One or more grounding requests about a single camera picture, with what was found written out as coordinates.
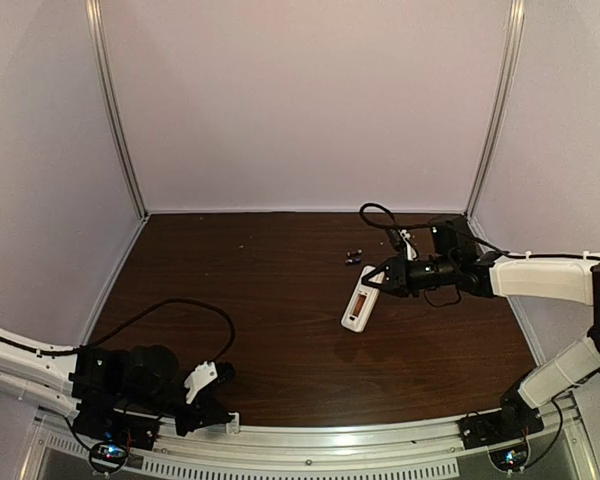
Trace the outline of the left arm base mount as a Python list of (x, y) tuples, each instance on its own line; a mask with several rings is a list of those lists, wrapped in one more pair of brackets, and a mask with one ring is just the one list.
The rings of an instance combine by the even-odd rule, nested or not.
[(74, 439), (87, 452), (87, 461), (96, 474), (108, 477), (130, 460), (131, 451), (150, 451), (157, 438), (160, 418), (112, 411), (103, 417), (80, 412), (65, 419)]

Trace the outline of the white remote control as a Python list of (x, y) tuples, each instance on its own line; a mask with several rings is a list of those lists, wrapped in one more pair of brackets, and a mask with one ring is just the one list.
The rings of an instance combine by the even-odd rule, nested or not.
[(377, 287), (367, 286), (363, 283), (363, 278), (375, 269), (376, 267), (373, 265), (363, 267), (341, 318), (341, 326), (354, 333), (364, 331), (380, 294)]

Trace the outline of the white battery cover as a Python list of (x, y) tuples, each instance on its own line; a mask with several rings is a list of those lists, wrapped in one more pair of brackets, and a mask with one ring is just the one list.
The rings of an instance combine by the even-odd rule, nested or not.
[(229, 417), (229, 421), (225, 424), (225, 434), (237, 435), (240, 432), (240, 414), (238, 412), (230, 412)]

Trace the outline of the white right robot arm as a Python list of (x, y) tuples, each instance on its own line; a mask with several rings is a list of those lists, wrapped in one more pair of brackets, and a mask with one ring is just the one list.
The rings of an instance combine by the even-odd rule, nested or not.
[(590, 306), (587, 333), (535, 368), (505, 393), (501, 409), (522, 417), (600, 373), (600, 253), (511, 253), (476, 237), (463, 215), (443, 215), (421, 224), (434, 252), (412, 252), (412, 225), (382, 225), (395, 255), (364, 274), (362, 285), (395, 297), (417, 297), (442, 287), (481, 298), (535, 297)]

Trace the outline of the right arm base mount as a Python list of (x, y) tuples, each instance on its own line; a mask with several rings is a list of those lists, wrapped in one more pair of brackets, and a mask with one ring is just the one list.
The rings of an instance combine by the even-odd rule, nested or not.
[(501, 396), (498, 410), (470, 412), (457, 422), (466, 450), (518, 440), (516, 445), (488, 454), (492, 465), (504, 473), (518, 473), (527, 468), (531, 457), (529, 436), (544, 429), (539, 410), (521, 398), (518, 387), (519, 383), (514, 384)]

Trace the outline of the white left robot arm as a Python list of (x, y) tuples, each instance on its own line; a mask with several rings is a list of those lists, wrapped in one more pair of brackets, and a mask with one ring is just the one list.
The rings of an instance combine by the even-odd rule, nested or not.
[(228, 363), (181, 371), (162, 345), (129, 350), (45, 344), (0, 328), (0, 389), (70, 418), (91, 438), (144, 446), (171, 418), (178, 435), (233, 424), (213, 390), (234, 374)]

